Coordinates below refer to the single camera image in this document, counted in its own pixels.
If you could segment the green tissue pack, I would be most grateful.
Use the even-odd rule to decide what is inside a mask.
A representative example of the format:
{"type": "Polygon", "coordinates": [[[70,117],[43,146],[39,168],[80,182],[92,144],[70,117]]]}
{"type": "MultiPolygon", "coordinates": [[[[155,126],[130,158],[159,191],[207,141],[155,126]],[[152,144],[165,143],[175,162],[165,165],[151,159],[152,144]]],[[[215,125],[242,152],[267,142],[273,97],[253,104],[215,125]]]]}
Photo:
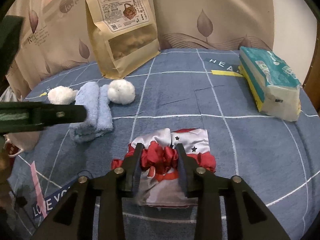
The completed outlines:
{"type": "Polygon", "coordinates": [[[274,52],[240,47],[240,73],[246,78],[259,112],[297,121],[300,82],[293,70],[274,52]]]}

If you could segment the blue checked tablecloth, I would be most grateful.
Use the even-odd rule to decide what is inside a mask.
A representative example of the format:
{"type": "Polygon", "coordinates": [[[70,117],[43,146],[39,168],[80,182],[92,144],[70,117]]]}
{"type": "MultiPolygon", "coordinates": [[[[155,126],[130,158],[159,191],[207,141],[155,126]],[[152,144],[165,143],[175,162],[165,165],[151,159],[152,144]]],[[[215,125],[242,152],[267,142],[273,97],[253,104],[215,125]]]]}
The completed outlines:
{"type": "Polygon", "coordinates": [[[319,115],[304,91],[297,121],[260,113],[246,79],[231,76],[239,63],[237,51],[165,50],[127,77],[136,97],[110,105],[111,132],[79,144],[67,124],[45,129],[32,151],[15,158],[9,182],[27,204],[9,211],[13,232],[30,239],[42,222],[34,177],[50,211],[80,175],[105,175],[135,142],[181,142],[193,154],[207,142],[216,174],[241,176],[300,239],[319,212],[319,115]]]}

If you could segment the light blue towel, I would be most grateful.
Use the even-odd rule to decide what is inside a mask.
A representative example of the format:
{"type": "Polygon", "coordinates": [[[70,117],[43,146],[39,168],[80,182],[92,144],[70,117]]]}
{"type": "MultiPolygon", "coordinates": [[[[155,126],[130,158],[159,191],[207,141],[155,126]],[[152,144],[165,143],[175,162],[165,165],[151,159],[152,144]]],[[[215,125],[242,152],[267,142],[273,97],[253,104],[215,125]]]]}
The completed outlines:
{"type": "Polygon", "coordinates": [[[85,83],[75,96],[75,104],[87,110],[84,122],[69,126],[69,134],[77,143],[88,142],[113,130],[112,114],[107,95],[108,85],[99,86],[97,82],[85,83]]]}

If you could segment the pink ceramic mug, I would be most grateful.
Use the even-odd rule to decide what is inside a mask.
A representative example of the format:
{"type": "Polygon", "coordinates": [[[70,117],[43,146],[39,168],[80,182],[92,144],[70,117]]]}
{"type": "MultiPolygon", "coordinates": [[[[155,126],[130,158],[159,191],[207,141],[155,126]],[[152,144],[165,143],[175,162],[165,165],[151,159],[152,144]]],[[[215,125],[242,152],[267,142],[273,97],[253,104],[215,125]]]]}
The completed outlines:
{"type": "Polygon", "coordinates": [[[23,152],[31,151],[40,139],[41,132],[20,132],[5,135],[5,149],[8,156],[14,158],[23,152]]]}

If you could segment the white fluffy ball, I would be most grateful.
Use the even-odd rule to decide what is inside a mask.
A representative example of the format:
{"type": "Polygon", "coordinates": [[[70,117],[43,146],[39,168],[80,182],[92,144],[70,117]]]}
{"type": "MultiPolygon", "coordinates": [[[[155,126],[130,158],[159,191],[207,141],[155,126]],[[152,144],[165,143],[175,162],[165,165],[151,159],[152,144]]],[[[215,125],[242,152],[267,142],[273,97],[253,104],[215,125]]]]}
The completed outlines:
{"type": "Polygon", "coordinates": [[[135,100],[135,87],[124,79],[113,80],[108,85],[107,95],[113,103],[128,105],[135,100]]]}

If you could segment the brown kraft snack bag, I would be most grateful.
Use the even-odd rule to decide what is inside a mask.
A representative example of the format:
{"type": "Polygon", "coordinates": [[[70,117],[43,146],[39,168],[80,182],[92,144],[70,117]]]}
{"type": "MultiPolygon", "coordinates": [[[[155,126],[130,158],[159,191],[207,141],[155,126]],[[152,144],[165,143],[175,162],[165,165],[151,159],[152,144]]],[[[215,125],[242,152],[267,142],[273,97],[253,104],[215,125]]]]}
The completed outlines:
{"type": "Polygon", "coordinates": [[[149,0],[85,0],[87,31],[103,77],[122,79],[159,54],[149,0]]]}

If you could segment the beige leaf print curtain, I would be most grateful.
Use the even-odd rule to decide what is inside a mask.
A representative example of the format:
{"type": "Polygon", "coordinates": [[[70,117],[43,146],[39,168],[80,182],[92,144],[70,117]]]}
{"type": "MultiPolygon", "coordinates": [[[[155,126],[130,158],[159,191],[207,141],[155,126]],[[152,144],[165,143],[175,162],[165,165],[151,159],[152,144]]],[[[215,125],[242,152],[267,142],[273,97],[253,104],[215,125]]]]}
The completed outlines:
{"type": "MultiPolygon", "coordinates": [[[[273,0],[149,0],[162,49],[272,50],[273,0]]],[[[18,98],[42,80],[94,60],[85,0],[16,0],[20,49],[6,75],[18,98]]]]}

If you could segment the white yellow rolled sock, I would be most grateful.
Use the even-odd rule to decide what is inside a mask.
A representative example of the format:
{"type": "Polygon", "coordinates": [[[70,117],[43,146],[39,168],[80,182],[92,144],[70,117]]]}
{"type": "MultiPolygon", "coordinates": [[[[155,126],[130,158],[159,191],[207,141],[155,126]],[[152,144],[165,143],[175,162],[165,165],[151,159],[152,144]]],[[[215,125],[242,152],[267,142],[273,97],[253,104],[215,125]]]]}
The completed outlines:
{"type": "Polygon", "coordinates": [[[55,105],[69,105],[75,101],[77,90],[65,86],[57,86],[48,92],[48,100],[55,105]]]}

